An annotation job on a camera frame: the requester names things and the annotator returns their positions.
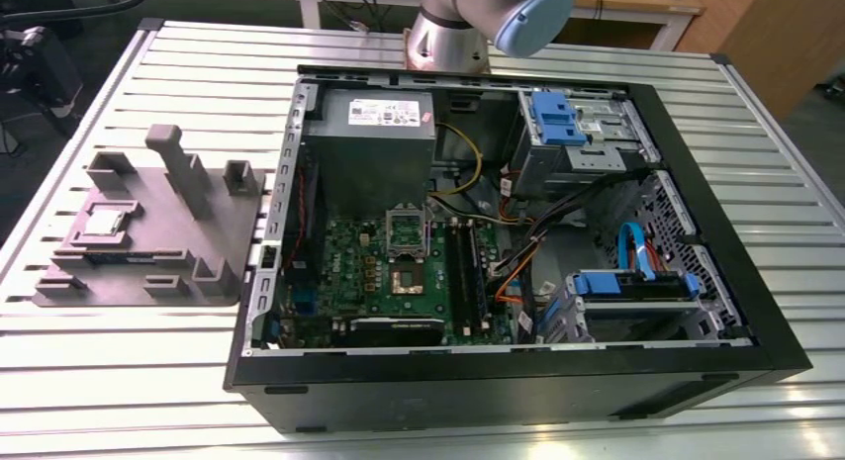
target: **ram slot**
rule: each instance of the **ram slot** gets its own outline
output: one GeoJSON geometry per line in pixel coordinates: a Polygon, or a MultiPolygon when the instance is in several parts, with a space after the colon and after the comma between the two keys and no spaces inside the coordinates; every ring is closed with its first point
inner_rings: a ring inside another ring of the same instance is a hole
{"type": "Polygon", "coordinates": [[[445,230],[445,272],[448,276],[448,304],[451,307],[451,328],[455,336],[469,334],[469,311],[467,301],[469,300],[463,283],[461,250],[460,250],[460,230],[457,221],[452,220],[445,230]]]}
{"type": "Polygon", "coordinates": [[[465,264],[467,276],[465,283],[469,285],[467,290],[471,294],[468,300],[472,319],[472,331],[483,331],[488,327],[487,317],[489,311],[487,309],[487,294],[484,293],[484,271],[480,266],[480,248],[477,246],[477,235],[475,226],[465,228],[465,240],[469,246],[469,260],[465,264]]]}

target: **aluminum extrusion table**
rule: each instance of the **aluminum extrusion table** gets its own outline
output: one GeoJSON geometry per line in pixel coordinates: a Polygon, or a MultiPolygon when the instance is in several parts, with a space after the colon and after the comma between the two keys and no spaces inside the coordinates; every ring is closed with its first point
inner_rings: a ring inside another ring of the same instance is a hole
{"type": "Polygon", "coordinates": [[[496,73],[658,88],[814,364],[778,385],[666,420],[281,436],[220,388],[236,307],[37,308],[34,283],[90,186],[81,166],[93,151],[120,149],[160,164],[144,149],[145,128],[177,124],[205,167],[249,159],[271,170],[296,65],[403,63],[393,35],[178,22],[148,28],[0,251],[0,454],[694,460],[845,452],[842,208],[732,67],[706,55],[551,46],[531,59],[491,50],[491,64],[496,73]]]}

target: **motherboard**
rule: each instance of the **motherboard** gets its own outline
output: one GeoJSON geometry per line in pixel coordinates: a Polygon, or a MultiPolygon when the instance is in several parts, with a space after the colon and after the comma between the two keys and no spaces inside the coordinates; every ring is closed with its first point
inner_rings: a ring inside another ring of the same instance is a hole
{"type": "Polygon", "coordinates": [[[291,291],[301,347],[510,343],[510,313],[485,291],[497,252],[472,220],[329,220],[319,285],[291,291]]]}

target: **cpu socket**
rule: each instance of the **cpu socket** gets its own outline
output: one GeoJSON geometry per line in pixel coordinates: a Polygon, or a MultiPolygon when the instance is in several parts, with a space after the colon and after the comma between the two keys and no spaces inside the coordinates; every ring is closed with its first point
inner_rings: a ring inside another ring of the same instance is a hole
{"type": "Polygon", "coordinates": [[[391,294],[421,295],[424,292],[424,266],[413,262],[389,265],[391,294]]]}

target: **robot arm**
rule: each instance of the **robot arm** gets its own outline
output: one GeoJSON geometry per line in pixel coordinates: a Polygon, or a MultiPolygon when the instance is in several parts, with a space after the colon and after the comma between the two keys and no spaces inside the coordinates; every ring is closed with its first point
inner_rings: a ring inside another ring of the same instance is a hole
{"type": "Polygon", "coordinates": [[[408,67],[483,72],[487,40],[508,56],[526,57],[563,27],[574,0],[421,0],[408,36],[408,67]]]}

